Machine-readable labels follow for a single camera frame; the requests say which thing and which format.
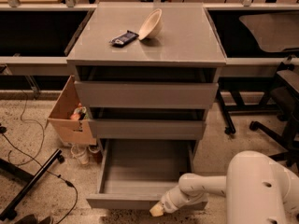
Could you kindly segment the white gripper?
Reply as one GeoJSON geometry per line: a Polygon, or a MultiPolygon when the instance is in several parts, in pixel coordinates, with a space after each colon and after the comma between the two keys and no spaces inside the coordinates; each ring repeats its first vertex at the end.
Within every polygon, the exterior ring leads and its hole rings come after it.
{"type": "Polygon", "coordinates": [[[168,190],[149,210],[153,217],[160,217],[164,213],[174,213],[187,203],[187,195],[178,186],[168,190]]]}

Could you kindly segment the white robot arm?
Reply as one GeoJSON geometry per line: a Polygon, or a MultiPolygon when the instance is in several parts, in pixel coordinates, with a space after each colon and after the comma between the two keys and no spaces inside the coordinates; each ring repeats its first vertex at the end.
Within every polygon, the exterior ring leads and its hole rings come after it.
{"type": "Polygon", "coordinates": [[[208,194],[226,198],[227,224],[287,224],[286,215],[299,212],[299,177],[262,153],[242,151],[232,158],[226,175],[182,175],[150,213],[174,213],[208,194]]]}

